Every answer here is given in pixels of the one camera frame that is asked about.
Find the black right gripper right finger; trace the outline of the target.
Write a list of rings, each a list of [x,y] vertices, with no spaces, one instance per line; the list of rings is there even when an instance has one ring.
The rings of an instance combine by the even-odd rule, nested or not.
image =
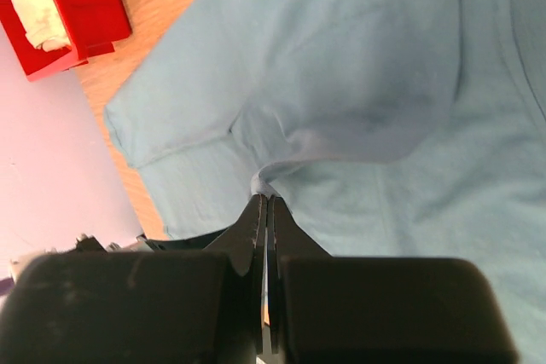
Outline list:
[[[273,351],[285,363],[337,362],[336,259],[294,220],[284,199],[267,208],[267,290]]]

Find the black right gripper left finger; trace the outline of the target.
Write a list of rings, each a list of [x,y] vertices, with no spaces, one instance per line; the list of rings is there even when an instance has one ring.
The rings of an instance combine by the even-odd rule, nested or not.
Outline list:
[[[187,290],[188,363],[254,363],[263,350],[267,202],[254,195],[196,255],[198,272]]]

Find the blue t-shirt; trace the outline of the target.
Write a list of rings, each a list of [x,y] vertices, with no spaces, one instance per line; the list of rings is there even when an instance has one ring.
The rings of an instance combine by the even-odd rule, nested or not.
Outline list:
[[[545,0],[194,0],[106,105],[165,233],[283,197],[341,256],[452,256],[545,360]]]

